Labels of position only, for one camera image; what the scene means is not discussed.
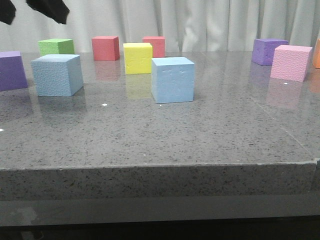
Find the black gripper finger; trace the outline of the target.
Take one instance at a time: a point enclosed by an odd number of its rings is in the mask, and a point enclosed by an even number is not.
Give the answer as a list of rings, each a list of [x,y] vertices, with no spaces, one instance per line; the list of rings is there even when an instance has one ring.
[[[16,8],[11,0],[0,0],[0,21],[11,25],[16,16]]]
[[[26,0],[33,10],[53,19],[59,24],[66,25],[69,8],[62,0]]]

